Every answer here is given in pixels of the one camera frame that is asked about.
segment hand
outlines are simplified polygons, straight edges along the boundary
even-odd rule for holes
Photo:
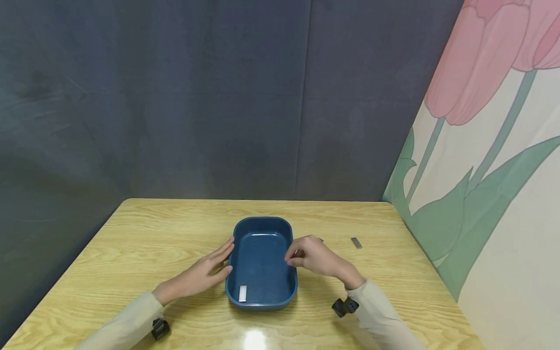
[[[231,273],[233,267],[223,267],[223,262],[234,249],[233,236],[213,253],[200,258],[191,267],[172,279],[162,282],[153,290],[153,295],[167,305],[179,298],[193,296],[222,282]]]
[[[314,235],[294,240],[284,260],[290,266],[336,277],[348,290],[356,289],[366,282],[354,265],[339,257]]]

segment finger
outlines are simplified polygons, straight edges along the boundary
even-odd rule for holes
[[[214,284],[218,284],[218,283],[222,282],[224,279],[227,278],[227,276],[231,273],[231,271],[233,269],[234,269],[233,266],[228,265],[228,266],[224,267],[223,269],[221,269],[215,275],[209,276],[208,278],[210,278],[211,285],[213,286]]]
[[[233,251],[235,247],[235,244],[231,244],[229,247],[226,248],[226,250],[224,250],[223,252],[221,252],[218,255],[215,255],[214,257],[212,257],[212,262],[215,265],[221,264],[224,261],[226,261],[227,257],[230,256],[231,252]]]
[[[218,271],[223,269],[224,266],[225,266],[224,262],[218,263],[216,266],[214,266],[214,268],[212,268],[212,270],[210,271],[210,274],[216,274]]]
[[[302,241],[299,238],[297,240],[294,240],[288,248],[288,251],[284,255],[284,261],[288,261],[298,249],[303,249]]]
[[[288,265],[293,267],[304,267],[304,262],[304,258],[291,258],[290,260],[288,260]]]
[[[296,250],[296,252],[291,256],[291,258],[304,258],[305,252],[301,249]]]
[[[229,246],[231,244],[233,244],[234,242],[234,237],[231,236],[221,247],[219,247],[218,249],[216,249],[215,251],[213,251],[212,253],[208,254],[209,258],[213,258],[214,256],[221,254],[224,250],[226,250],[227,248],[229,248]]]

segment pink tulip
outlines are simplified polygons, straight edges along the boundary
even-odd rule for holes
[[[526,2],[529,5],[529,24],[514,68],[528,72],[560,67],[560,1]]]
[[[430,113],[451,125],[471,120],[505,79],[528,20],[524,0],[466,0],[426,92]]]

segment green stem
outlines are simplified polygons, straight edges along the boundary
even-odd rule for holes
[[[445,118],[438,118],[436,126],[432,131],[432,135],[430,136],[430,140],[428,141],[428,146],[426,146],[426,150],[424,151],[424,155],[422,156],[422,160],[420,161],[420,165],[418,166],[418,170],[416,171],[416,175],[414,176],[414,180],[412,180],[412,185],[410,185],[410,189],[408,190],[407,194],[407,202],[410,203],[414,192],[416,192],[416,187],[418,187],[418,183],[420,182],[420,178],[422,174],[424,174],[424,170],[426,169],[426,165],[428,164],[428,160],[430,160],[430,156],[432,155],[433,149],[436,147],[436,142],[438,137],[440,136],[441,129],[444,127]]]
[[[514,127],[515,121],[523,108],[525,100],[529,95],[529,91],[531,90],[531,86],[533,85],[533,81],[535,80],[537,70],[534,69],[530,72],[525,73],[523,76],[523,80],[519,85],[519,89],[517,91],[517,95],[515,96],[514,102],[511,104],[510,111],[507,113],[506,120],[504,120],[502,124],[502,128],[498,132],[498,136],[494,140],[494,143],[486,153],[484,160],[480,163],[480,166],[475,171],[473,177],[469,181],[468,186],[466,187],[466,193],[470,193],[478,184],[482,181],[483,177],[486,175],[486,172],[496,160],[499,152],[501,151],[503,144],[506,143],[507,137],[511,133],[511,129]]]

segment small metal plate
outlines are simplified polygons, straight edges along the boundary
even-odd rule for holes
[[[356,247],[356,249],[362,249],[363,248],[360,241],[358,241],[358,238],[352,237],[350,239],[352,240],[352,243],[354,243],[354,246]]]
[[[239,302],[247,301],[247,286],[239,287]]]

